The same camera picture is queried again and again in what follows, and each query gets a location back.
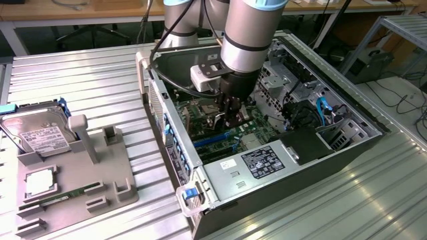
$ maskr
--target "hard drive label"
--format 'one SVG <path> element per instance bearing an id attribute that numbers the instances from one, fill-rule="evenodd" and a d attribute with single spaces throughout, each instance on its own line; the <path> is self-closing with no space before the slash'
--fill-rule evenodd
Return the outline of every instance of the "hard drive label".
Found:
<path id="1" fill-rule="evenodd" d="M 274 172 L 285 169 L 281 159 L 273 148 L 266 146 L 247 154 L 242 155 L 243 161 L 253 173 L 254 178 L 262 179 Z"/>
<path id="2" fill-rule="evenodd" d="M 40 154 L 69 148 L 69 142 L 58 126 L 28 131 L 20 134 L 32 150 Z"/>

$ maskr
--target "metal workbench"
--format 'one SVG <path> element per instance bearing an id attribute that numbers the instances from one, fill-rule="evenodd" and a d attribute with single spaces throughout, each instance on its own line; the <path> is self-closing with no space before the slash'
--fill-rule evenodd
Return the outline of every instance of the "metal workbench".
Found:
<path id="1" fill-rule="evenodd" d="M 390 31 L 402 36 L 406 40 L 414 43 L 421 49 L 427 52 L 427 17 L 422 15 L 399 15 L 381 16 L 371 29 L 369 30 L 362 42 L 359 43 L 354 53 L 346 58 L 341 67 L 341 73 L 347 74 L 353 67 L 361 52 L 366 49 L 370 41 L 378 33 L 381 27 L 386 27 Z"/>
<path id="2" fill-rule="evenodd" d="M 391 129 L 378 146 L 338 174 L 250 215 L 206 239 L 427 239 L 426 144 L 293 36 L 286 38 Z M 139 99 L 135 46 L 18 57 L 8 102 L 66 97 L 90 129 L 117 124 L 137 179 L 139 201 L 42 239 L 190 239 L 191 230 Z M 0 238 L 14 239 L 14 145 L 2 141 Z"/>

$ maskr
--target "green circuit board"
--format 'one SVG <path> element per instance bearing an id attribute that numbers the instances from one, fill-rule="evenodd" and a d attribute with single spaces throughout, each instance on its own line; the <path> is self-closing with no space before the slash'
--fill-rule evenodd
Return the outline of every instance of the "green circuit board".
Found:
<path id="1" fill-rule="evenodd" d="M 278 134 L 278 131 L 271 126 L 257 106 L 246 107 L 250 116 L 249 120 L 235 127 L 223 130 L 211 129 L 207 124 L 207 118 L 219 114 L 213 100 L 193 99 L 177 102 L 175 106 L 194 143 L 227 134 L 225 140 L 195 148 L 205 164 L 249 150 L 249 146 L 242 140 L 246 135 L 254 134 L 263 145 Z"/>

